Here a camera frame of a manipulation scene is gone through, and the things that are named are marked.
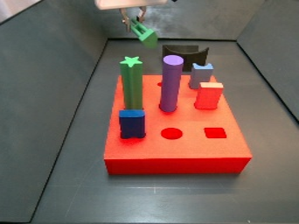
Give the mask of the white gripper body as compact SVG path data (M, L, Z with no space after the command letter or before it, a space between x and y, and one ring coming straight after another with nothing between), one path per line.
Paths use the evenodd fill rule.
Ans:
M166 3L167 0L95 0L95 4L100 10L163 5Z

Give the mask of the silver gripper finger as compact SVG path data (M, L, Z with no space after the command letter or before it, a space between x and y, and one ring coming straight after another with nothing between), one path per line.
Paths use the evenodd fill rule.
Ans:
M131 32L131 20L130 17L127 16L127 9L122 8L119 9L120 15L122 15L122 23L126 26L126 31Z
M146 11L147 11L147 7L140 6L139 7L139 14L136 16L136 20L138 20L139 23L143 23L146 21Z

